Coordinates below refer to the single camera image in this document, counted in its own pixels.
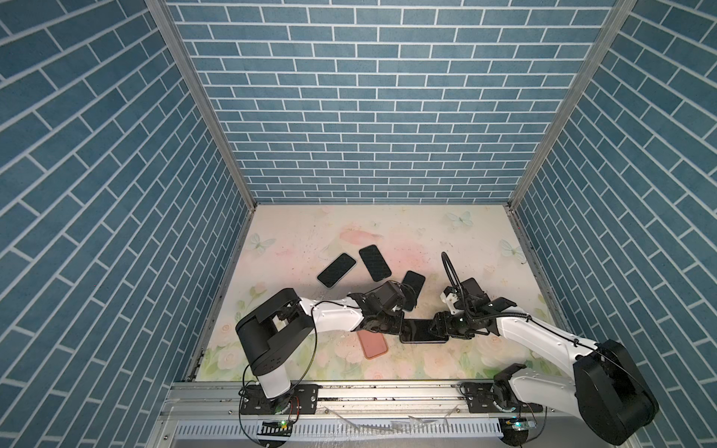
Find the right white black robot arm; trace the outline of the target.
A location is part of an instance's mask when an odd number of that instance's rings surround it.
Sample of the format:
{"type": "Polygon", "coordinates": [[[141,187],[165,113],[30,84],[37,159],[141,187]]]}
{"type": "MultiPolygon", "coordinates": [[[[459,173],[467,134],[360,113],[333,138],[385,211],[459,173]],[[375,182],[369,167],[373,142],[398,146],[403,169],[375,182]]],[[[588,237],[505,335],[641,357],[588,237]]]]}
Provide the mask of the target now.
{"type": "Polygon", "coordinates": [[[581,419],[613,445],[623,444],[657,416],[657,398],[621,343],[580,338],[506,298],[491,300],[472,278],[446,287],[441,300],[448,309],[431,321],[435,335],[463,340],[502,337],[558,368],[557,375],[547,375],[514,363],[496,374],[492,396],[505,412],[528,404],[552,408],[581,419]]]}

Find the black phone case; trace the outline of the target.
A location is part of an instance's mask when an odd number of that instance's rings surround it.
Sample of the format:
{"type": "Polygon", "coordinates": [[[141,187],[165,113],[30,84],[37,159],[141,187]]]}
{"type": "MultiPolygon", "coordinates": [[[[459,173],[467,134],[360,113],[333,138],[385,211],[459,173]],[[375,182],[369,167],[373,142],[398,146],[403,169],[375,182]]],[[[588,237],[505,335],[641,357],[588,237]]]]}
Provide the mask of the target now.
{"type": "Polygon", "coordinates": [[[366,246],[358,253],[373,281],[379,282],[392,276],[392,270],[377,245],[366,246]]]}
{"type": "Polygon", "coordinates": [[[447,335],[441,335],[431,329],[430,319],[405,319],[401,323],[399,340],[404,345],[420,345],[421,343],[446,343],[447,335]]]}

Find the black phone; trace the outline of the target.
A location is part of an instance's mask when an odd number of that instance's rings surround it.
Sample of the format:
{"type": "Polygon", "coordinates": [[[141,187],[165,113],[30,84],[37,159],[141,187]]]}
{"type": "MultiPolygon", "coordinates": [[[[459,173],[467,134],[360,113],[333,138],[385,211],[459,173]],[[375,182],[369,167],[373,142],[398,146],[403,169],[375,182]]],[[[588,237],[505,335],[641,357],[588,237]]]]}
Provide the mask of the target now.
{"type": "Polygon", "coordinates": [[[414,271],[408,271],[403,280],[401,280],[401,291],[404,295],[403,310],[411,312],[418,304],[418,297],[425,285],[426,278],[422,274],[414,271]]]}

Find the black phone screen up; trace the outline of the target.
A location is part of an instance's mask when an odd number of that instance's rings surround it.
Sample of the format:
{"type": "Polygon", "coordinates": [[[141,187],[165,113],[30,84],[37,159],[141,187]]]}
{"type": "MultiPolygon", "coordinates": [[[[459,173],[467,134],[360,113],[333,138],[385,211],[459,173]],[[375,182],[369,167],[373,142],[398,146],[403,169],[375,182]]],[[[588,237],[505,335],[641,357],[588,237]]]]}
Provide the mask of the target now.
{"type": "Polygon", "coordinates": [[[332,289],[356,264],[357,262],[353,257],[347,253],[342,253],[317,276],[317,280],[327,289],[332,289]]]}

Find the pink phone case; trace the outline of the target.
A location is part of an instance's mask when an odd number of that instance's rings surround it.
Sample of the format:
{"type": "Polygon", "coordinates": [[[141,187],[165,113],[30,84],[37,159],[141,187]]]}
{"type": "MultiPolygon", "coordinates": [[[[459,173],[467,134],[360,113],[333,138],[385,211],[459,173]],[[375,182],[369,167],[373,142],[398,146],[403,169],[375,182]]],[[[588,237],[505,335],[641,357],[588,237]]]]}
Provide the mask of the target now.
{"type": "Polygon", "coordinates": [[[372,360],[388,352],[388,344],[383,334],[359,330],[357,335],[366,360],[372,360]]]}

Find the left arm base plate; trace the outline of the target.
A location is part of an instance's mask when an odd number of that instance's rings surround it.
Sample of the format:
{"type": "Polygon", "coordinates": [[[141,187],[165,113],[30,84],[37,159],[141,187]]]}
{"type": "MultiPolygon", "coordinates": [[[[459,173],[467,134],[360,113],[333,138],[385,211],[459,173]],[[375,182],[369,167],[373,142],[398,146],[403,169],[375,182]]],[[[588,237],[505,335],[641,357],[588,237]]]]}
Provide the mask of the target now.
{"type": "Polygon", "coordinates": [[[258,384],[246,387],[242,399],[241,414],[249,416],[274,416],[288,414],[304,416],[315,414],[319,400],[319,386],[316,384],[298,385],[293,392],[288,392],[274,399],[268,399],[258,384]]]}

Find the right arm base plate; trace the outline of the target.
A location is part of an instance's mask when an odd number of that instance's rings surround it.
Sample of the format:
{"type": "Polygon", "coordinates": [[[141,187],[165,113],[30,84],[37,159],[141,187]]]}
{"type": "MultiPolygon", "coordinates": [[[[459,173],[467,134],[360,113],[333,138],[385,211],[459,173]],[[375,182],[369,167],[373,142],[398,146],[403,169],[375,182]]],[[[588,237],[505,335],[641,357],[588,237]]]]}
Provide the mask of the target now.
{"type": "Polygon", "coordinates": [[[543,411],[537,403],[519,401],[506,386],[495,386],[493,382],[464,382],[457,387],[470,414],[524,414],[529,416],[543,411]]]}

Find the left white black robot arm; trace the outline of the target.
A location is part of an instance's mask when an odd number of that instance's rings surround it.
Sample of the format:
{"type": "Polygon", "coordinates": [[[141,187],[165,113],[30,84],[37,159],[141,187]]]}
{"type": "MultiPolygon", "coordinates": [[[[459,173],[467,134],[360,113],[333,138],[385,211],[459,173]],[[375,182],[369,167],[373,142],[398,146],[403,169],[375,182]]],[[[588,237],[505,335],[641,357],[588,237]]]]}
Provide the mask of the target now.
{"type": "Polygon", "coordinates": [[[413,287],[396,281],[334,301],[282,289],[242,317],[235,332],[264,397],[276,399],[293,389],[285,363],[309,335],[357,330],[397,335],[417,297],[413,287]]]}

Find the aluminium front rail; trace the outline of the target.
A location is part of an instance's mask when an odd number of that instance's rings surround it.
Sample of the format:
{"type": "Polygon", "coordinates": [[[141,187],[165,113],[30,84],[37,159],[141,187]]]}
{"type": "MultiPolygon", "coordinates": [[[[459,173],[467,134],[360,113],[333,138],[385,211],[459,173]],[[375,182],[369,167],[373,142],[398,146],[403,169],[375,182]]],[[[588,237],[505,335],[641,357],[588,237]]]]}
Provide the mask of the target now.
{"type": "MultiPolygon", "coordinates": [[[[319,386],[315,414],[298,416],[472,416],[457,387],[464,382],[490,380],[388,380],[388,381],[324,381],[308,382],[319,386]]],[[[219,419],[236,418],[247,386],[239,382],[175,383],[162,405],[161,416],[173,418],[219,419]]],[[[544,399],[524,399],[556,410],[544,399]]],[[[478,416],[517,416],[518,414],[477,414],[478,416]]],[[[275,414],[293,416],[293,414],[275,414]]]]}

